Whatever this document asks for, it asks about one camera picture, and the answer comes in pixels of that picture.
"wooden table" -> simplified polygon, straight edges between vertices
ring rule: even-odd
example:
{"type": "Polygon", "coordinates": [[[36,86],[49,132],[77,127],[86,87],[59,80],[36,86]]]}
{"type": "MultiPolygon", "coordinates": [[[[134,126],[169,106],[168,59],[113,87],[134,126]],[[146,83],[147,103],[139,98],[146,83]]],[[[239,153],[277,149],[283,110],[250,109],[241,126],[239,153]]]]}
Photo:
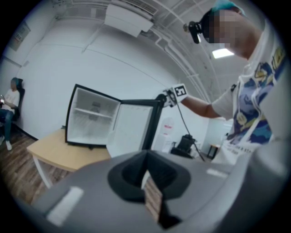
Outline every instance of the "wooden table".
{"type": "Polygon", "coordinates": [[[212,148],[215,148],[215,151],[213,153],[213,156],[211,157],[212,159],[214,159],[214,157],[215,157],[215,155],[217,153],[217,150],[220,148],[220,145],[218,145],[218,144],[216,144],[216,145],[210,144],[210,149],[209,149],[209,152],[207,154],[207,158],[209,157],[209,154],[210,154],[210,151],[211,151],[212,148]]]}
{"type": "Polygon", "coordinates": [[[36,141],[27,147],[32,154],[36,168],[45,183],[50,188],[52,182],[47,172],[47,164],[73,172],[88,164],[110,159],[106,148],[71,146],[65,143],[65,130],[54,133],[36,141]]]}

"ceiling light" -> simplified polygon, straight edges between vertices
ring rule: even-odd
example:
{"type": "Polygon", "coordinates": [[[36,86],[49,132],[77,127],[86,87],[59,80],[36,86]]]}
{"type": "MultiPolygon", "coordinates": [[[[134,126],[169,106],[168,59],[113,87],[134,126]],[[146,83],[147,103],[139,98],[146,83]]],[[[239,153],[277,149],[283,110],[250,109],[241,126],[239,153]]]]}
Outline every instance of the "ceiling light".
{"type": "Polygon", "coordinates": [[[213,54],[214,58],[216,58],[216,59],[224,57],[224,56],[234,55],[234,53],[230,52],[228,49],[214,50],[214,51],[212,51],[212,54],[213,54]]]}

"white t-shirt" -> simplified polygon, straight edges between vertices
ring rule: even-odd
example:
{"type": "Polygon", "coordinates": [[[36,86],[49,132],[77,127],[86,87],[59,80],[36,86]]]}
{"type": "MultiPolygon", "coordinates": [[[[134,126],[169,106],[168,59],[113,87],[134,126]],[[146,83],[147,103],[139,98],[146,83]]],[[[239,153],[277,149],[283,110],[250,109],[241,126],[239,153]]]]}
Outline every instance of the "white t-shirt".
{"type": "MultiPolygon", "coordinates": [[[[14,104],[15,106],[18,106],[19,104],[19,98],[20,98],[20,94],[19,91],[12,91],[11,89],[9,89],[6,93],[6,95],[4,96],[5,101],[14,104]]],[[[6,109],[9,111],[12,111],[13,114],[15,113],[14,109],[11,109],[8,105],[3,104],[2,109],[6,109]]]]}
{"type": "Polygon", "coordinates": [[[266,109],[271,112],[273,105],[265,103],[262,108],[261,104],[270,90],[278,89],[276,84],[279,78],[286,76],[289,67],[277,34],[265,21],[265,30],[238,82],[212,103],[217,114],[227,120],[233,118],[227,140],[213,162],[235,164],[240,155],[253,153],[258,146],[274,139],[270,127],[272,122],[265,114],[266,109]]]}

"man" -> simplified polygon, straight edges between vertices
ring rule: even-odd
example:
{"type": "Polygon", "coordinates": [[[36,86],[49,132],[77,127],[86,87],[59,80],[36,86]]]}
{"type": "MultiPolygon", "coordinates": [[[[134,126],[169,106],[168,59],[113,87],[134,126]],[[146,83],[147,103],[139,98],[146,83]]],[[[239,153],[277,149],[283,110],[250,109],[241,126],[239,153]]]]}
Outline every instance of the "man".
{"type": "Polygon", "coordinates": [[[18,78],[13,78],[10,83],[11,89],[9,89],[4,96],[4,99],[1,99],[3,103],[2,108],[0,109],[0,118],[5,119],[4,129],[5,136],[2,135],[0,131],[0,145],[6,140],[7,150],[11,150],[12,146],[10,144],[10,128],[12,117],[14,116],[15,109],[18,107],[20,94],[17,90],[18,78]]]}
{"type": "Polygon", "coordinates": [[[268,21],[262,32],[230,1],[217,1],[202,18],[201,26],[201,33],[209,43],[224,44],[249,62],[238,82],[212,104],[191,96],[182,101],[202,117],[233,118],[231,132],[213,162],[235,164],[240,155],[251,154],[258,146],[274,139],[271,122],[265,117],[266,107],[262,105],[268,109],[274,107],[263,100],[279,78],[286,76],[289,61],[268,21]]]}

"black cable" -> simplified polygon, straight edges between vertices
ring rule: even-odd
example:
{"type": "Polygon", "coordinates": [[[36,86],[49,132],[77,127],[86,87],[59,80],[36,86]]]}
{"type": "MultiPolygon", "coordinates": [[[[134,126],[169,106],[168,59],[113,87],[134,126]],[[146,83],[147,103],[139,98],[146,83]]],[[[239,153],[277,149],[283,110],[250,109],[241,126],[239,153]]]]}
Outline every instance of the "black cable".
{"type": "MultiPolygon", "coordinates": [[[[181,118],[182,118],[182,120],[183,120],[183,123],[184,123],[184,125],[185,125],[185,128],[186,128],[186,130],[188,131],[188,134],[191,135],[190,132],[189,132],[189,130],[188,130],[188,128],[187,128],[187,125],[186,125],[186,123],[185,123],[185,121],[184,121],[184,118],[183,118],[183,116],[182,116],[182,113],[181,113],[181,110],[180,110],[180,107],[179,107],[179,104],[178,104],[178,103],[177,103],[177,106],[178,106],[178,109],[179,109],[179,112],[180,112],[181,118]]],[[[198,152],[200,158],[205,162],[205,159],[202,157],[202,155],[200,154],[200,152],[199,152],[199,150],[198,150],[198,148],[197,148],[197,146],[196,146],[196,144],[195,144],[195,139],[193,138],[192,140],[193,140],[193,144],[194,144],[194,146],[195,146],[195,148],[196,148],[196,150],[197,150],[197,152],[198,152]]]]}

